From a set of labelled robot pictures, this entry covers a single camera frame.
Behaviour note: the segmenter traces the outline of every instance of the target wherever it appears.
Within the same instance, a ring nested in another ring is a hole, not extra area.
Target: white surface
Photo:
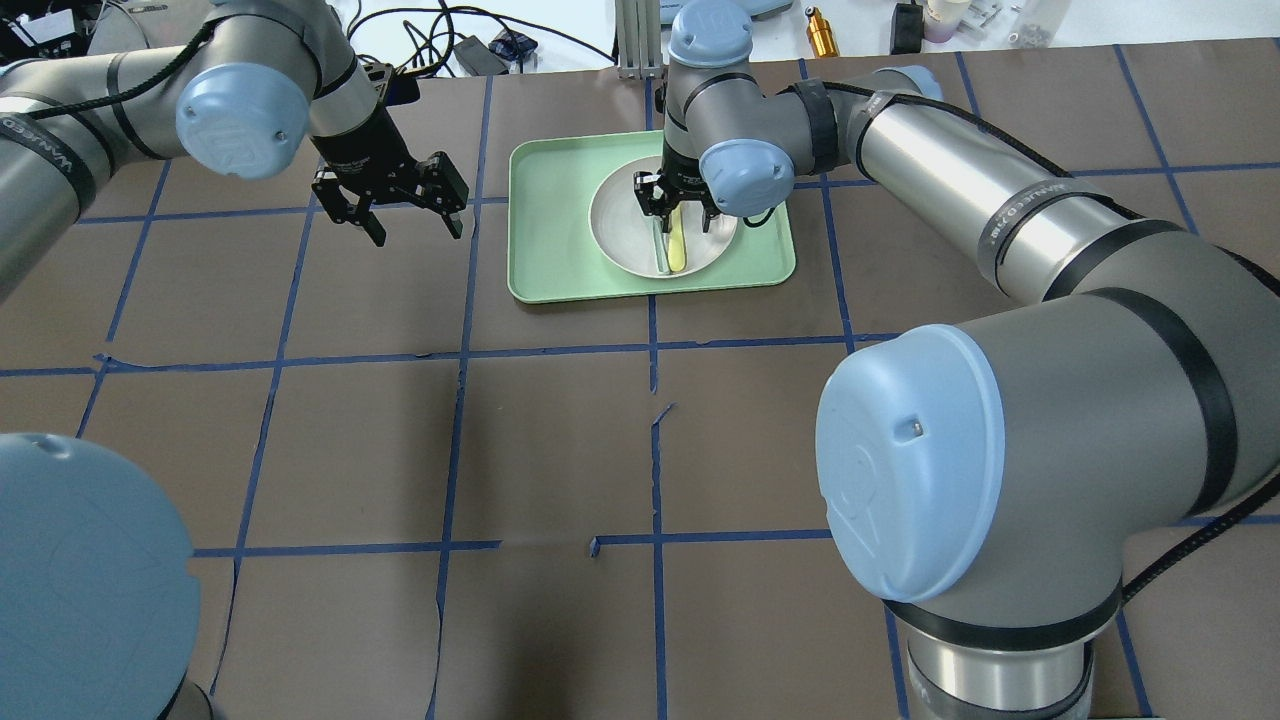
[[[1066,3],[1069,0],[1056,0]],[[330,0],[346,22],[356,0]],[[417,8],[434,6],[430,0],[396,3],[366,0],[365,14],[399,4]],[[608,53],[613,45],[613,0],[475,0],[477,6],[545,24],[577,36]],[[841,55],[888,54],[890,18],[896,0],[827,0],[818,3],[831,20]],[[924,44],[925,53],[956,50],[998,50],[1009,46],[1007,36],[1016,13],[1004,0],[1000,15],[988,26],[986,37],[965,28],[942,45]],[[787,60],[813,58],[805,36],[805,3],[796,1],[782,14],[755,23],[755,50],[751,60]],[[355,37],[357,51],[398,64],[412,53],[412,45],[401,27],[410,19],[424,31],[431,24],[430,13],[407,13],[381,17],[366,23]],[[457,17],[460,32],[476,35],[489,42],[500,29],[486,18]],[[609,67],[611,63],[552,33],[520,28],[539,42],[538,60],[527,72],[581,70]],[[663,33],[663,45],[666,36]],[[1280,36],[1280,0],[1075,0],[1053,41],[1055,47],[1167,42],[1183,40],[1217,40],[1230,37]]]

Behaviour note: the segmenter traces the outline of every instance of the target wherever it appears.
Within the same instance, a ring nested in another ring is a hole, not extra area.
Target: black strap
[[[1071,295],[1088,275],[1121,247],[1162,232],[1178,232],[1183,228],[1169,220],[1138,220],[1108,232],[1094,240],[1078,252],[1044,292],[1044,302]]]
[[[826,173],[840,161],[840,132],[836,106],[820,79],[806,79],[791,86],[804,111],[809,115],[809,142],[813,146],[813,173]]]
[[[156,720],[169,720],[169,714],[173,712],[173,706],[178,705],[178,696],[182,693],[182,685],[186,684],[186,682],[187,682],[187,675],[183,674],[182,680],[178,683],[178,687],[174,688],[173,694],[169,696],[169,703],[164,706],[164,710],[160,711],[160,715],[156,715]]]
[[[1235,407],[1226,382],[1210,356],[1208,350],[1196,337],[1178,313],[1158,300],[1140,292],[1121,287],[1092,290],[1087,295],[1105,297],[1147,323],[1156,331],[1160,340],[1169,346],[1199,402],[1201,418],[1204,421],[1207,451],[1204,459],[1204,482],[1199,496],[1187,515],[1197,515],[1213,507],[1222,498],[1226,487],[1235,474],[1235,456],[1239,436],[1235,425]]]
[[[356,68],[358,68],[358,67],[360,67],[360,60],[356,59],[355,55],[352,55],[351,56],[351,64],[347,65],[347,69],[343,70],[342,74],[338,76],[333,82],[330,82],[329,85],[321,87],[320,92],[316,94],[316,100],[319,100],[319,99],[324,97],[325,95],[329,95],[334,90],[338,90],[339,87],[342,87],[344,82],[347,82],[348,79],[351,79],[351,76],[356,74]]]
[[[67,178],[76,191],[76,201],[79,202],[77,217],[93,202],[97,183],[93,182],[93,173],[88,165],[69,145],[58,140],[58,136],[46,131],[40,123],[23,113],[5,113],[0,115],[0,137],[40,155]]]
[[[108,95],[120,94],[120,63],[124,60],[124,53],[118,53],[111,58],[111,64],[106,67],[106,92]],[[138,149],[140,152],[151,158],[152,160],[164,160],[164,155],[157,154],[155,150],[147,147],[146,142],[138,137],[138,131],[133,128],[133,123],[129,122],[129,115],[124,111],[124,105],[120,102],[111,104],[111,113],[115,114],[115,122],[119,123],[120,131],[124,137]]]
[[[695,87],[692,90],[692,92],[689,94],[689,97],[685,99],[684,106],[680,108],[680,114],[682,117],[687,118],[689,117],[689,106],[694,104],[694,99],[695,97],[698,97],[703,92],[707,92],[707,90],[709,90],[712,86],[719,85],[722,82],[728,82],[731,79],[745,79],[745,81],[750,82],[751,85],[755,85],[755,78],[751,77],[751,76],[749,76],[749,74],[746,74],[746,73],[722,73],[722,74],[718,74],[718,76],[716,76],[716,77],[713,77],[710,79],[703,81],[698,87]]]
[[[1110,623],[1111,618],[1120,611],[1120,585],[1116,584],[1115,592],[1107,596],[1102,601],[1102,605],[1098,605],[1084,615],[1053,623],[1052,625],[1037,625],[1034,628],[973,625],[934,615],[918,605],[893,602],[891,600],[886,600],[884,605],[908,625],[942,642],[979,650],[1024,652],[1048,650],[1076,642]]]
[[[38,92],[26,92],[26,91],[22,91],[22,90],[12,90],[12,91],[6,91],[6,94],[9,96],[12,96],[12,97],[26,97],[27,100],[35,100],[36,102],[44,102],[45,105],[49,105],[49,106],[61,105],[61,102],[59,102],[58,100],[54,100],[52,97],[50,97],[47,95],[41,95]],[[108,164],[108,167],[111,168],[111,177],[115,177],[115,173],[116,173],[116,170],[120,169],[120,167],[115,164],[115,152],[111,151],[111,146],[106,142],[106,135],[102,133],[101,128],[99,128],[87,117],[84,117],[83,113],[72,113],[70,117],[77,123],[79,123],[81,126],[83,126],[84,129],[87,129],[90,132],[90,135],[93,136],[93,140],[96,140],[97,143],[102,146],[102,154],[106,155],[106,164]]]

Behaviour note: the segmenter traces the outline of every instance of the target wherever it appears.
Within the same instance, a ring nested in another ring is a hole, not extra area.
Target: light blue joint cap
[[[261,179],[293,161],[311,104],[284,73],[228,63],[196,76],[178,99],[178,140],[215,173]]]
[[[817,451],[827,523],[858,582],[897,602],[936,597],[969,569],[996,514],[996,375],[951,325],[859,350],[822,392]]]
[[[938,78],[933,77],[933,70],[925,68],[924,65],[904,65],[901,68],[881,68],[876,70],[877,73],[899,73],[908,77],[911,83],[920,90],[920,95],[928,97],[929,100],[943,100],[942,86],[938,85]]]
[[[93,443],[0,434],[0,715],[156,717],[196,644],[191,538]]]
[[[692,0],[671,24],[671,59],[690,68],[727,68],[751,55],[751,15],[731,0]]]
[[[796,184],[791,158],[772,142],[735,138],[703,152],[698,170],[716,206],[727,215],[750,218],[782,204]]]

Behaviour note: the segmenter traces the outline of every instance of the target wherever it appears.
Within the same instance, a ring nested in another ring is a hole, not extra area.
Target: green tray
[[[796,266],[791,223],[780,205],[763,227],[739,227],[724,254],[671,279],[632,275],[591,237],[596,187],[631,160],[662,154],[662,132],[535,140],[511,154],[507,287],[521,302],[558,302],[777,284]]]

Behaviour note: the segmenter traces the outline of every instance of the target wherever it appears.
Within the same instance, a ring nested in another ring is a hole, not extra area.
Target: blue tape line
[[[1147,685],[1142,682],[1142,669],[1138,667],[1138,653],[1133,648],[1133,638],[1129,637],[1129,623],[1125,620],[1124,610],[1116,614],[1116,629],[1120,632],[1120,646],[1124,648],[1125,664],[1129,665],[1133,693],[1138,698],[1138,712],[1143,717],[1151,717],[1153,715],[1151,701],[1147,698]]]
[[[854,333],[858,342],[872,342],[893,340],[901,333]],[[803,345],[838,345],[845,342],[844,336],[796,336],[796,337],[759,337],[740,340],[671,340],[657,343],[658,350],[699,350],[699,348],[724,348],[724,347],[780,347]],[[620,343],[620,345],[575,345],[564,347],[515,347],[507,350],[471,350],[470,359],[485,357],[535,357],[548,355],[598,355],[611,352],[650,352],[654,346],[649,343]],[[421,361],[453,361],[462,357],[461,352],[429,352],[416,354],[389,354],[389,355],[333,355],[308,357],[284,357],[280,360],[242,360],[236,363],[175,363],[169,365],[140,365],[111,355],[95,355],[95,360],[105,361],[111,373],[119,374],[145,374],[145,373],[230,373],[238,370],[269,370],[275,368],[308,368],[317,365],[358,365],[376,363],[421,363]],[[0,369],[0,378],[23,378],[42,375],[92,375],[93,368],[14,368]]]
[[[280,319],[280,337],[275,346],[275,363],[271,372],[271,384],[266,392],[266,404],[262,407],[262,423],[257,430],[257,447],[253,448],[253,462],[250,466],[248,486],[244,488],[244,505],[241,509],[239,529],[236,532],[236,555],[232,556],[232,597],[227,611],[227,628],[223,632],[223,648],[218,655],[218,665],[214,667],[214,679],[209,684],[209,694],[218,692],[218,679],[223,673],[223,661],[227,657],[227,643],[232,634],[232,621],[236,618],[236,594],[239,588],[241,564],[246,557],[244,542],[248,538],[248,525],[253,516],[253,500],[257,497],[257,482],[262,473],[262,456],[266,452],[266,439],[270,434],[271,415],[275,411],[275,397],[280,389],[280,374],[284,370],[280,360],[284,357],[284,348],[289,341],[289,328],[293,320],[293,307],[298,297],[298,284],[302,281],[302,265],[306,261],[307,245],[311,237],[311,225],[319,206],[315,196],[307,204],[307,217],[302,223],[302,237],[298,238],[298,255],[293,263],[293,278],[289,283],[289,296],[284,304],[284,316]]]
[[[108,218],[81,218],[76,220],[77,225],[109,225],[118,223],[141,223],[147,219],[146,215],[113,215]]]
[[[516,347],[511,350],[472,350],[471,357],[530,357],[536,355],[589,355],[595,352],[648,352],[649,345],[575,345],[567,347]]]
[[[698,350],[713,347],[780,347],[790,345],[837,345],[845,336],[824,334],[810,337],[760,337],[744,340],[675,340],[659,342],[658,350]]]
[[[831,530],[826,528],[801,530],[712,530],[694,533],[662,533],[660,537],[653,534],[623,534],[623,536],[595,536],[591,538],[595,546],[609,544],[692,544],[710,542],[769,542],[769,541],[805,541],[805,539],[831,539]]]
[[[879,184],[879,183],[876,182],[876,181],[873,181],[873,179],[867,179],[867,178],[852,179],[852,181],[833,181],[833,179],[827,179],[826,184],[818,183],[818,187],[874,187],[877,184]]]
[[[653,129],[653,78],[644,78],[644,129]]]
[[[1229,163],[1219,165],[1170,165],[1172,173],[1221,173],[1229,170],[1274,170],[1280,163]]]
[[[1100,169],[1094,169],[1094,170],[1071,170],[1071,174],[1076,176],[1076,177],[1100,178],[1100,177],[1110,177],[1110,176],[1119,176],[1119,177],[1128,177],[1128,176],[1162,176],[1166,172],[1167,170],[1165,170],[1165,168],[1123,168],[1123,169],[1100,168]]]
[[[156,208],[160,206],[160,193],[164,192],[164,183],[169,179],[172,160],[165,160],[160,168],[160,177],[156,179],[156,190],[151,193],[151,205],[142,219],[142,229],[138,232],[138,243],[133,247],[133,258],[129,259],[129,270],[124,274],[124,284],[120,286],[120,297],[115,301],[115,313],[111,314],[111,325],[106,331],[106,342],[115,342],[115,332],[120,328],[120,318],[124,315],[124,304],[129,300],[129,290],[133,287],[133,278],[138,274],[138,263],[142,260],[142,250],[147,246],[147,236],[151,233],[151,223],[156,217]]]
[[[836,302],[840,305],[840,324],[845,328],[845,352],[854,351],[854,325],[849,318],[849,301],[845,297],[845,274],[840,266],[840,245],[836,242],[836,218],[831,211],[831,188],[827,187],[827,173],[822,174],[822,214],[827,222],[827,245],[831,250],[831,269],[836,277]]]
[[[102,380],[106,379],[106,363],[101,363],[97,372],[93,373],[93,389],[88,393],[88,401],[84,404],[84,414],[81,415],[81,424],[76,428],[76,437],[84,437],[84,430],[88,428],[88,419],[93,415],[93,406],[97,405],[97,396],[102,392]]]
[[[658,297],[649,296],[649,395],[658,393]]]
[[[653,639],[654,669],[658,683],[658,720],[667,720],[667,607],[666,571],[662,564],[662,543],[653,544]]]
[[[493,106],[493,76],[484,83],[484,109],[480,114],[480,156],[476,163],[476,197],[484,197],[484,173],[489,150],[489,113]],[[431,679],[431,701],[426,706],[426,720],[435,719],[435,701],[440,687],[440,666],[444,664],[444,605],[449,584],[449,546],[453,539],[453,507],[458,495],[458,464],[462,456],[462,411],[466,407],[467,372],[471,361],[471,327],[475,316],[476,266],[480,255],[481,205],[474,206],[475,227],[471,229],[471,256],[467,260],[467,299],[462,310],[462,347],[458,354],[458,393],[453,404],[453,436],[449,441],[449,479],[444,493],[444,527],[440,538],[445,548],[440,552],[440,569],[435,580],[435,607],[440,616],[440,634],[435,643],[435,675]]]
[[[356,544],[303,544],[276,547],[201,547],[193,557],[315,557],[328,555],[390,555],[410,552],[451,552],[498,550],[502,541],[467,542],[390,542]]]
[[[1188,232],[1198,233],[1196,228],[1196,219],[1192,218],[1192,211],[1187,208],[1187,200],[1183,197],[1183,190],[1178,187],[1178,178],[1174,177],[1172,169],[1169,165],[1169,158],[1165,156],[1165,149],[1160,143],[1160,137],[1156,135],[1156,126],[1151,122],[1151,114],[1147,113],[1147,104],[1142,100],[1142,92],[1138,91],[1138,83],[1133,79],[1133,72],[1129,69],[1129,61],[1124,56],[1124,49],[1119,45],[1112,45],[1111,49],[1116,54],[1116,61],[1120,63],[1120,72],[1124,74],[1125,82],[1129,85],[1129,92],[1133,95],[1133,101],[1138,105],[1138,114],[1142,115],[1142,124],[1147,128],[1147,136],[1151,138],[1151,145],[1156,149],[1156,158],[1160,159],[1160,167],[1165,169],[1165,177],[1169,179],[1169,190],[1174,193],[1174,200],[1178,202],[1178,210],[1183,214],[1183,223],[1185,224]]]
[[[858,342],[884,342],[901,336],[902,333],[858,333],[854,340]]]
[[[969,99],[969,109],[974,115],[982,117],[982,108],[978,106],[978,96],[973,92],[973,79],[969,77],[969,65],[964,61],[964,54],[956,53],[956,68],[960,69],[960,82],[964,83],[965,97]]]
[[[15,368],[0,370],[0,378],[36,378],[49,375],[92,375],[93,368]]]
[[[654,667],[658,678],[658,720],[667,719],[667,606],[666,570],[662,559],[662,420],[676,404],[667,405],[649,425],[649,451],[653,459],[653,635]]]
[[[893,667],[893,691],[897,693],[897,715],[902,720],[911,720],[911,711],[906,705],[906,676],[902,673],[902,651],[897,647],[897,618],[884,606],[884,632],[888,635],[888,661]]]
[[[134,365],[108,355],[97,355],[95,359],[104,360],[113,373],[125,375],[140,373],[230,373],[236,370],[265,370],[274,369],[278,363],[273,360],[246,360],[243,363],[179,363],[174,365]]]
[[[1204,515],[1197,518],[1183,518],[1181,520],[1174,523],[1174,528],[1203,528],[1213,520],[1216,516]],[[1280,515],[1249,515],[1239,523],[1240,525],[1280,525]]]
[[[154,220],[212,220],[221,218],[256,218],[262,215],[301,215],[310,211],[310,208],[260,208],[253,210],[205,210],[201,213],[165,213],[156,215]]]

